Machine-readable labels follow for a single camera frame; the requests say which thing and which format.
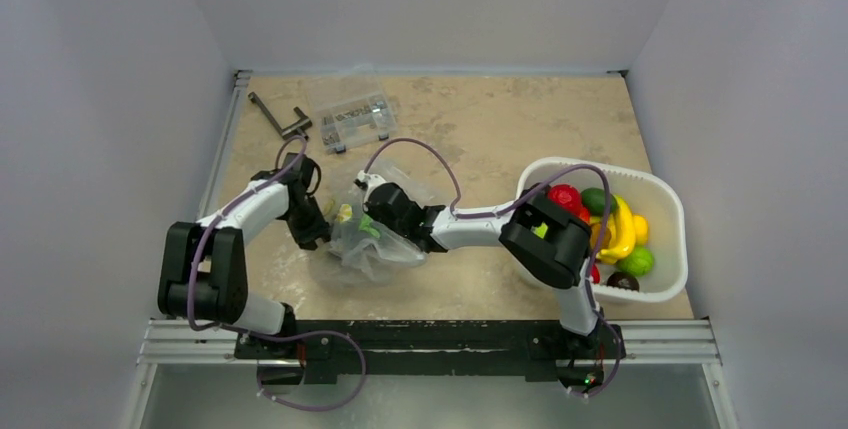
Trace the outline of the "clear plastic bag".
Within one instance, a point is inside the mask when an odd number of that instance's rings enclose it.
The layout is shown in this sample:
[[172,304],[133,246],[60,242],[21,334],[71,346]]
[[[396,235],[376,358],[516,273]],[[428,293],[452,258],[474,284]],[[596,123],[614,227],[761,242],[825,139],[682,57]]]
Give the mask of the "clear plastic bag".
[[332,171],[324,208],[331,239],[309,262],[311,275],[325,286],[388,285],[398,273],[427,261],[423,250],[365,214],[363,192],[354,184],[364,165],[359,159]]

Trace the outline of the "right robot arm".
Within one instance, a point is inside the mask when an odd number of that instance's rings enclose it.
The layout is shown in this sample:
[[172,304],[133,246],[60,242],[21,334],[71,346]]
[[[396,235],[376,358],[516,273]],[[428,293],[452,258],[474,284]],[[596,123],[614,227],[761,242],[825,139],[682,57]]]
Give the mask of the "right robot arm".
[[548,198],[548,186],[537,184],[517,200],[472,214],[421,206],[398,184],[376,175],[362,173],[355,184],[363,192],[366,215],[425,253],[504,248],[533,279],[553,290],[564,348],[584,356],[599,345],[599,309],[587,278],[591,230]]

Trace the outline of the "red fake fruit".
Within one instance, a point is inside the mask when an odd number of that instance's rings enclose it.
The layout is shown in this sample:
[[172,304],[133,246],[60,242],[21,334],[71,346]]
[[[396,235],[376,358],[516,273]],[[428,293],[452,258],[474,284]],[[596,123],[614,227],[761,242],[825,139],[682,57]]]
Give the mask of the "red fake fruit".
[[561,208],[579,216],[584,208],[580,192],[569,184],[553,185],[547,192],[547,197]]

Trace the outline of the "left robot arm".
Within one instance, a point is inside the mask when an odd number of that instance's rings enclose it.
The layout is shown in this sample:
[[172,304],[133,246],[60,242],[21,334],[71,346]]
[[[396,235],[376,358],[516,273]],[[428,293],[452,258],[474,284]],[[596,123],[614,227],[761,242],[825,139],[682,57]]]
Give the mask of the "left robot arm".
[[272,357],[297,348],[293,308],[248,288],[246,247],[275,221],[286,223],[294,243],[315,251],[331,227],[315,198],[322,172],[311,158],[288,153],[281,169],[260,171],[222,209],[167,231],[157,293],[161,313],[190,319],[197,330],[228,327],[259,334]]

